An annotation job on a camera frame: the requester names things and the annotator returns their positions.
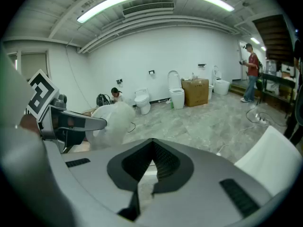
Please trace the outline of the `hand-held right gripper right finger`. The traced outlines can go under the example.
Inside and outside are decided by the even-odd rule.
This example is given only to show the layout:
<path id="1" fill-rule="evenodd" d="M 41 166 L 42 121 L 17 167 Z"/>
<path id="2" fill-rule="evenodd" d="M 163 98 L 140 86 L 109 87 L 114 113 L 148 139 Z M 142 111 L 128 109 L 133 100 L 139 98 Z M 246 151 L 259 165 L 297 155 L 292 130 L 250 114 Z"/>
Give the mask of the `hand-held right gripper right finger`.
<path id="1" fill-rule="evenodd" d="M 234 180 L 259 206 L 265 205 L 271 194 L 258 181 L 229 160 L 214 153 L 166 141 L 193 161 L 194 171 L 179 190 L 155 194 L 141 214 L 146 227 L 224 227 L 243 219 L 220 185 Z"/>

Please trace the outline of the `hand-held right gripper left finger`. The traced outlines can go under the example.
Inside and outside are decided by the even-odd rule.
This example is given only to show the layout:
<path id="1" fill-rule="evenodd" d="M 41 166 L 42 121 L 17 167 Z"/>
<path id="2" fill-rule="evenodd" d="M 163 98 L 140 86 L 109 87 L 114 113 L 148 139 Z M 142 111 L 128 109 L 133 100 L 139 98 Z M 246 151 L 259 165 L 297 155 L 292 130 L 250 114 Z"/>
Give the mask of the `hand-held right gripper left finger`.
<path id="1" fill-rule="evenodd" d="M 88 163 L 70 167 L 69 170 L 98 202 L 107 210 L 117 213 L 127 208 L 132 196 L 130 191 L 119 189 L 107 174 L 107 164 L 111 158 L 130 148 L 144 142 L 136 140 L 118 147 L 110 147 L 102 150 L 83 151 L 76 153 L 62 154 L 65 162 L 87 158 Z"/>

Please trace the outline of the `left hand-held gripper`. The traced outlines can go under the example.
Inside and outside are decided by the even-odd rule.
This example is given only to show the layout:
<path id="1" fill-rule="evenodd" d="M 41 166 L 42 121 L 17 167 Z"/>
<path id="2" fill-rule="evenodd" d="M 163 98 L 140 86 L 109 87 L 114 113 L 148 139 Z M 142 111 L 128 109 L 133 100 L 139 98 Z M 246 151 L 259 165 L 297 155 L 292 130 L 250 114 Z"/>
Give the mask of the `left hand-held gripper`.
<path id="1" fill-rule="evenodd" d="M 79 145 L 85 138 L 84 131 L 102 130 L 107 126 L 103 118 L 96 118 L 66 110 L 67 97 L 39 69 L 28 81 L 34 90 L 27 110 L 37 123 L 43 140 L 55 143 L 59 152 Z"/>

